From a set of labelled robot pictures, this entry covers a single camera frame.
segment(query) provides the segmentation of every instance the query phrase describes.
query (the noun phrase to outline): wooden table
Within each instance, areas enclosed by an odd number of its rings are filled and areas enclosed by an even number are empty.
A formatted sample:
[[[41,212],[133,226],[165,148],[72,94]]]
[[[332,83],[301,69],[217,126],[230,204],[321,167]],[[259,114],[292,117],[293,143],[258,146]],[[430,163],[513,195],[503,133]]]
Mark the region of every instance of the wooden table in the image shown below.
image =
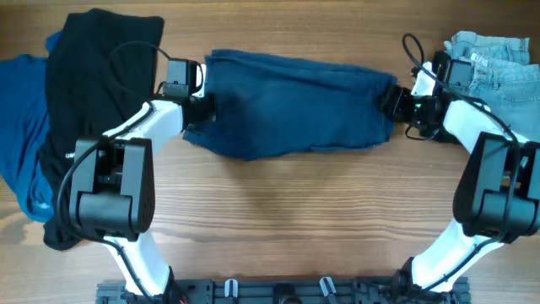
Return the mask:
[[[31,5],[0,0],[2,59],[46,56],[45,38],[67,14],[92,7],[164,17],[161,46],[175,57],[202,61],[214,48],[234,48],[363,65],[409,86],[406,32],[429,56],[458,30],[529,36],[532,52],[540,50],[540,4],[531,0],[23,2]],[[164,77],[160,60],[156,79]],[[467,157],[460,146],[407,140],[402,127],[370,151],[253,162],[179,137],[154,159],[154,233],[178,278],[390,275],[445,229]],[[45,247],[41,224],[19,211],[3,182],[0,200],[1,303],[93,303],[97,283],[122,278],[100,245]],[[539,249],[540,237],[521,238],[475,264],[467,272],[474,303],[538,302]]]

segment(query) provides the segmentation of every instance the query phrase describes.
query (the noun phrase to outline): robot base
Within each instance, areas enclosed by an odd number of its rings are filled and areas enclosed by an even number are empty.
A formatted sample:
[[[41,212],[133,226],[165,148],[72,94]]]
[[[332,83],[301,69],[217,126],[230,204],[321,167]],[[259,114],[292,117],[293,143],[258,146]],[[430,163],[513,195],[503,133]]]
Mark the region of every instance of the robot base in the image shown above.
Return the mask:
[[[400,297],[392,301],[389,292],[380,291],[392,281],[391,277],[359,277],[354,280],[333,280],[335,296],[325,297],[318,280],[247,280],[238,283],[237,297],[228,292],[226,282],[212,280],[177,280],[186,293],[189,304],[470,304],[467,278],[459,278],[452,291],[444,293],[442,301],[409,300]],[[127,304],[125,283],[99,284],[96,304]],[[139,296],[136,303],[146,303]]]

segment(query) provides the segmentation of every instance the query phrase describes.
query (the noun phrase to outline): bright blue cloth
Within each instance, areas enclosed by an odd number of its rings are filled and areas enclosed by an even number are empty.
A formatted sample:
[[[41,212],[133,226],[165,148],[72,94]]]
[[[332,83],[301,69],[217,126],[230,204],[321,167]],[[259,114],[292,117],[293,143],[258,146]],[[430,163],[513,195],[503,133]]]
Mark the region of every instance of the bright blue cloth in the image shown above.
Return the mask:
[[[393,124],[377,100],[396,78],[368,68],[233,50],[206,56],[216,122],[184,139],[217,154],[256,160],[298,151],[369,149]]]
[[[50,52],[60,33],[46,41]],[[0,62],[0,174],[32,220],[53,215],[53,192],[41,173],[38,151],[49,131],[46,58],[20,55]]]

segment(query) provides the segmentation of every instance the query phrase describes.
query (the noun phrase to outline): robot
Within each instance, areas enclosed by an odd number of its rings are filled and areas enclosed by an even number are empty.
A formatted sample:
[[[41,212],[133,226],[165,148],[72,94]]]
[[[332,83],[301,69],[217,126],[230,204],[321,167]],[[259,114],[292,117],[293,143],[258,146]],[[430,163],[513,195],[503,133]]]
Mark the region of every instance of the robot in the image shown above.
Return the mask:
[[[454,219],[425,252],[408,258],[392,277],[175,280],[150,229],[153,155],[191,124],[219,114],[214,96],[204,93],[205,66],[171,59],[164,94],[104,137],[81,138],[61,185],[60,194],[71,177],[69,195],[58,195],[56,214],[75,236],[103,243],[126,279],[98,285],[96,303],[470,303],[462,274],[485,254],[540,226],[540,144],[509,133],[481,100],[464,100],[455,92],[466,83],[466,62],[443,53],[433,62],[413,61],[413,89],[389,86],[381,111],[410,123],[423,139],[444,135],[471,153],[454,196]]]

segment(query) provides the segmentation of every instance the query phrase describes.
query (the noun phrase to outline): cloth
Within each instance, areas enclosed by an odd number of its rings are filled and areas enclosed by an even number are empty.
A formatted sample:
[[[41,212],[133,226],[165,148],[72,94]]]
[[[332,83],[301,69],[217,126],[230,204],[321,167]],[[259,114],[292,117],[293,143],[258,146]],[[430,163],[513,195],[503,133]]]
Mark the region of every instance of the cloth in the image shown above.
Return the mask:
[[[144,100],[118,89],[111,78],[142,96],[154,87],[155,50],[129,45],[112,58],[111,51],[126,41],[146,41],[158,46],[164,20],[133,17],[91,9],[69,14],[49,56],[46,69],[46,103],[51,130],[39,153],[41,169],[54,196],[73,159],[77,139],[101,135],[141,109]],[[45,224],[44,242],[58,250],[69,249],[73,239],[52,218]]]
[[[474,67],[468,94],[486,101],[513,131],[540,142],[540,66]]]
[[[529,64],[529,38],[486,37],[471,31],[460,31],[451,41],[445,41],[446,52],[452,59],[470,57],[473,53],[487,55],[520,64]]]
[[[216,122],[184,139],[244,160],[296,151],[368,149],[393,124],[377,98],[396,78],[368,68],[266,54],[214,50],[206,56]]]
[[[50,52],[60,33],[46,40]],[[49,132],[45,102],[46,59],[21,55],[0,62],[0,174],[32,220],[53,216],[52,190],[41,172],[38,151]]]

